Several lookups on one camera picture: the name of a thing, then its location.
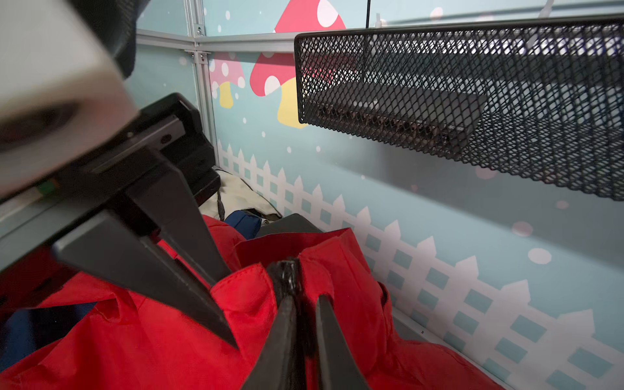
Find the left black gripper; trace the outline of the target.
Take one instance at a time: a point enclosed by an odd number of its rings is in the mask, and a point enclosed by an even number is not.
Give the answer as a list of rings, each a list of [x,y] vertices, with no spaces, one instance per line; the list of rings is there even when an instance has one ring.
[[[74,214],[73,224],[94,217],[57,240],[52,252],[64,265],[179,310],[236,348],[224,312],[206,286],[129,228],[139,234],[160,229],[209,285],[232,274],[197,205],[220,187],[215,148],[201,124],[188,99],[169,94],[142,109],[107,145],[62,170],[56,177],[57,203]],[[129,227],[102,210],[113,211]]]

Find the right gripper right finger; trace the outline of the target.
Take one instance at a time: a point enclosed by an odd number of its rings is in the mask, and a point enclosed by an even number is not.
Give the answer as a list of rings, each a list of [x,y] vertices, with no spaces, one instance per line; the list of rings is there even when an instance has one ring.
[[[320,296],[315,308],[320,388],[370,389],[360,372],[328,296]]]

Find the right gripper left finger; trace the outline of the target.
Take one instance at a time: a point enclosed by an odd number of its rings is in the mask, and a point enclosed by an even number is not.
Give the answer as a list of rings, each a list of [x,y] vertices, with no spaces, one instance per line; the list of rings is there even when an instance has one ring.
[[[241,388],[305,388],[304,361],[297,343],[297,306],[293,297],[286,297],[280,303],[261,354]]]

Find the red jacket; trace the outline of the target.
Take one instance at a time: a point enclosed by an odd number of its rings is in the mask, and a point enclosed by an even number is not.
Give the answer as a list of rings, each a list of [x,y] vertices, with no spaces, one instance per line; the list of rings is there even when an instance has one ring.
[[[373,389],[494,389],[479,368],[444,346],[398,336],[388,290],[372,276],[354,233],[282,233],[245,240],[206,218],[233,273],[211,289],[237,345],[178,310],[80,273],[47,298],[51,308],[89,303],[70,332],[1,373],[4,389],[239,389],[278,311],[268,268],[295,258],[305,324],[331,300],[360,372]]]

